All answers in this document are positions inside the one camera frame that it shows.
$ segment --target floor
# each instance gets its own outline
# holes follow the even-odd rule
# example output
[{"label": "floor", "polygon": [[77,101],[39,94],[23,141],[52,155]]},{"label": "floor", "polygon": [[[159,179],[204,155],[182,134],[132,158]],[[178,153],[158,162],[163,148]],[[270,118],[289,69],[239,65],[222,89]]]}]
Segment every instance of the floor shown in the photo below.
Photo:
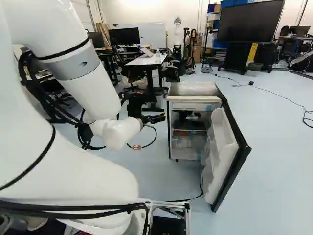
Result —
[{"label": "floor", "polygon": [[[254,81],[255,86],[311,110],[313,81],[287,71],[249,71],[240,76],[216,68],[213,74],[201,73],[200,68],[197,64],[196,73],[181,80],[217,82],[252,152],[217,213],[211,212],[203,197],[191,201],[192,234],[309,234],[313,231],[313,130],[302,124],[302,108],[250,86],[232,87],[236,82],[227,77],[241,84]],[[124,104],[120,118],[126,116]],[[168,159],[167,122],[155,128],[155,143],[141,151],[125,146],[120,151],[104,149],[93,154],[130,170],[140,184],[140,197],[167,201],[199,195],[200,163]],[[57,129],[79,145],[76,129],[69,125],[57,125]],[[144,145],[153,138],[153,130],[144,128],[130,144]],[[92,144],[100,146],[101,141],[94,138]]]}]

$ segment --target whiteboard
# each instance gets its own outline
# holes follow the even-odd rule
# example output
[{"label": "whiteboard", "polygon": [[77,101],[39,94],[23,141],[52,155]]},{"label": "whiteboard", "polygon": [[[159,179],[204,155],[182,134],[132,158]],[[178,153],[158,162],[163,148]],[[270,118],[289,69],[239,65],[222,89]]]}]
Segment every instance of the whiteboard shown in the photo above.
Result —
[{"label": "whiteboard", "polygon": [[151,44],[152,49],[166,48],[165,23],[119,23],[117,26],[110,24],[110,29],[138,28],[140,43]]}]

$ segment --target wall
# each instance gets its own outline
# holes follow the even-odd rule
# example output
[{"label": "wall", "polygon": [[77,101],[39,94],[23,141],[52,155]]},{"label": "wall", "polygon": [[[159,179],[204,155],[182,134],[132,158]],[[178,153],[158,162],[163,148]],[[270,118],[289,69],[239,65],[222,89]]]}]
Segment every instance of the wall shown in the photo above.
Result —
[{"label": "wall", "polygon": [[[79,16],[79,19],[83,23],[85,29],[88,29],[89,32],[94,32],[86,0],[70,0],[70,1],[72,2]],[[101,12],[102,14],[100,14],[101,1],[99,1],[100,8],[98,7],[97,0],[89,0],[89,4],[94,22],[95,23],[102,22],[103,20],[103,22],[105,23],[105,17],[103,12]]]},{"label": "wall", "polygon": [[[168,45],[174,44],[174,18],[180,16],[181,42],[183,28],[197,28],[205,32],[207,6],[219,0],[100,0],[102,10],[109,24],[164,22],[168,32]],[[297,25],[304,0],[285,0],[284,10],[275,37],[285,25]]]},{"label": "wall", "polygon": [[170,46],[174,44],[175,16],[182,19],[179,36],[182,43],[183,28],[197,28],[198,3],[201,5],[202,1],[205,11],[200,9],[200,12],[205,14],[202,17],[202,23],[205,24],[209,0],[101,0],[101,3],[108,24],[164,22]]},{"label": "wall", "polygon": [[[254,0],[254,2],[261,2],[267,0]],[[275,38],[279,37],[280,30],[283,26],[297,25],[299,15],[303,9],[304,0],[285,0],[284,9],[275,33]]]},{"label": "wall", "polygon": [[313,35],[313,0],[309,0],[307,7],[303,13],[303,17],[300,21],[300,25],[311,26],[309,34]]}]

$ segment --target computer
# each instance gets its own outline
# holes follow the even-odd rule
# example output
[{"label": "computer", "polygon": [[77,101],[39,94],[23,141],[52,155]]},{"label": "computer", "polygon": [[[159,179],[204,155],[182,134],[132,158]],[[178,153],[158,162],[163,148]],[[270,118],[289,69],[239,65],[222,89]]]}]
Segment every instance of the computer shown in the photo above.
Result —
[{"label": "computer", "polygon": [[290,26],[290,33],[293,37],[304,37],[308,34],[311,26]]},{"label": "computer", "polygon": [[112,46],[140,44],[138,28],[110,29],[109,35]]},{"label": "computer", "polygon": [[303,35],[307,35],[310,28],[311,28],[311,26],[301,26],[301,30],[302,30]]},{"label": "computer", "polygon": [[105,47],[102,33],[98,32],[92,32],[92,33],[87,33],[89,38],[92,40],[93,47],[94,48],[103,48]]}]

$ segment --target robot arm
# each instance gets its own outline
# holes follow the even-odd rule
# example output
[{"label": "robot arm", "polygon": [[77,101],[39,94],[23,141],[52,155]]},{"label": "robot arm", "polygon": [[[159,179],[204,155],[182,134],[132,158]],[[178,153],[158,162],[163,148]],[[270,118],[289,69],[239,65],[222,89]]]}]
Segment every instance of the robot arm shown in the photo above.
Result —
[{"label": "robot arm", "polygon": [[122,148],[142,128],[116,120],[119,97],[68,0],[3,0],[12,42],[24,44],[85,108],[85,119],[106,147]]},{"label": "robot arm", "polygon": [[[119,98],[72,4],[68,0],[0,0],[0,31],[1,211],[6,202],[50,206],[139,202],[134,175],[71,144],[33,109],[18,81],[12,44],[26,45],[49,67],[86,109],[88,120],[96,120],[93,131],[103,137],[107,146],[119,148],[124,143],[115,145],[110,139],[126,142],[140,131],[137,118],[116,120],[121,107]],[[64,213],[108,211],[111,210]],[[134,234],[140,235],[147,217],[145,209],[140,209],[62,222],[95,235],[124,234],[135,225]]]}]

